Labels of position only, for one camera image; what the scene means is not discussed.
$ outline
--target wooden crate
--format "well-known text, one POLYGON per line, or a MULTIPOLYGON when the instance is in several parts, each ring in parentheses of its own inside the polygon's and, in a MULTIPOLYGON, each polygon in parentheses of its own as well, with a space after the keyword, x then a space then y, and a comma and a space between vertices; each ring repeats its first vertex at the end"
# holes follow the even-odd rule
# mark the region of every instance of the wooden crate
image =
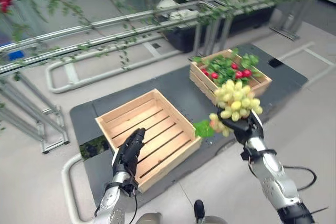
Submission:
POLYGON ((145 128, 137 174, 145 192, 201 145, 192 124, 154 89, 98 118, 96 121, 116 151, 137 128, 145 128))
MULTIPOLYGON (((202 62, 205 60, 211 60, 218 55, 223 55, 224 58, 231 57, 232 51, 230 49, 217 52, 213 55, 206 56, 202 58, 202 62)), ((232 61, 235 63, 240 63, 241 57, 235 56, 232 61)), ((218 89, 218 86, 203 72, 201 71, 203 63, 196 63, 195 61, 190 63, 190 79, 198 86, 198 88, 212 101, 214 105, 216 105, 216 98, 214 92, 218 89)), ((249 81, 249 85, 251 86, 251 91, 253 91, 257 97, 261 96, 267 87, 270 85, 272 80, 265 74, 259 71, 260 77, 252 78, 249 81)))

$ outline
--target blue crate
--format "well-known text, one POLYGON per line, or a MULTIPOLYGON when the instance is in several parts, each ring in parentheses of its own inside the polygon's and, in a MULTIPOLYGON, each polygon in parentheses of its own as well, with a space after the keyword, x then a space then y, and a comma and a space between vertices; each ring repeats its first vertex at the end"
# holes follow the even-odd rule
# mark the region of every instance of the blue crate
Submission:
MULTIPOLYGON (((1 46, 6 46, 6 45, 9 45, 11 44, 10 42, 6 42, 6 43, 0 43, 0 47, 1 46)), ((16 59, 20 59, 20 58, 24 58, 24 54, 22 51, 15 51, 15 52, 10 52, 8 54, 8 59, 9 60, 16 60, 16 59)))

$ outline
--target white tube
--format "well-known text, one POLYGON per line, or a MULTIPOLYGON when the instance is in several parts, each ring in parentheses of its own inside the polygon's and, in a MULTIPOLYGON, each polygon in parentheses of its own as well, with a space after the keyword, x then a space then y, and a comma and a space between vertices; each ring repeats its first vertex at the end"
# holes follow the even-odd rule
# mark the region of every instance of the white tube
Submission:
POLYGON ((62 169, 62 184, 64 189, 64 196, 66 200, 66 204, 68 207, 70 220, 72 224, 93 224, 93 218, 88 221, 82 221, 78 214, 78 209, 76 206, 76 200, 74 196, 74 191, 72 189, 72 183, 70 178, 70 169, 72 166, 81 161, 82 156, 79 154, 73 156, 71 159, 68 160, 68 162, 63 166, 62 169))

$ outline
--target red radish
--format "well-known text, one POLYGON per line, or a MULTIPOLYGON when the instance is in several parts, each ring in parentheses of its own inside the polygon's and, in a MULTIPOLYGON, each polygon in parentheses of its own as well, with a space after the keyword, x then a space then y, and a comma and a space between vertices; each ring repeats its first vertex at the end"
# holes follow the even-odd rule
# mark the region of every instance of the red radish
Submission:
POLYGON ((232 63, 232 64, 231 64, 231 67, 232 67, 233 69, 238 69, 238 65, 235 64, 235 63, 232 63))
POLYGON ((208 71, 206 71, 205 68, 202 69, 202 72, 203 72, 203 74, 205 74, 206 76, 209 76, 209 73, 208 73, 208 71))
POLYGON ((217 73, 212 73, 211 78, 212 79, 218 79, 218 74, 217 73))
POLYGON ((243 77, 243 73, 240 71, 236 72, 236 79, 241 79, 243 77))
POLYGON ((249 78, 251 76, 252 72, 249 69, 244 69, 243 76, 246 78, 249 78))

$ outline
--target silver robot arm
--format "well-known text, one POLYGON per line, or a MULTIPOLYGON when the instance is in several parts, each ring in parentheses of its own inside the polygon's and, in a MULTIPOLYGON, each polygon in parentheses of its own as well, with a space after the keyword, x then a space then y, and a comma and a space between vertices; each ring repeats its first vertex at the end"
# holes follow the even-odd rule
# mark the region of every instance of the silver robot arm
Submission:
POLYGON ((135 194, 138 156, 143 146, 145 129, 137 129, 129 136, 112 160, 113 180, 94 213, 94 224, 124 224, 128 198, 135 194))
POLYGON ((276 152, 266 147, 263 125, 257 114, 252 111, 246 120, 233 122, 220 117, 222 110, 218 109, 218 118, 234 130, 237 141, 244 146, 241 157, 248 161, 251 172, 259 179, 266 198, 277 210, 281 221, 285 224, 315 223, 294 181, 286 175, 276 158, 276 152))

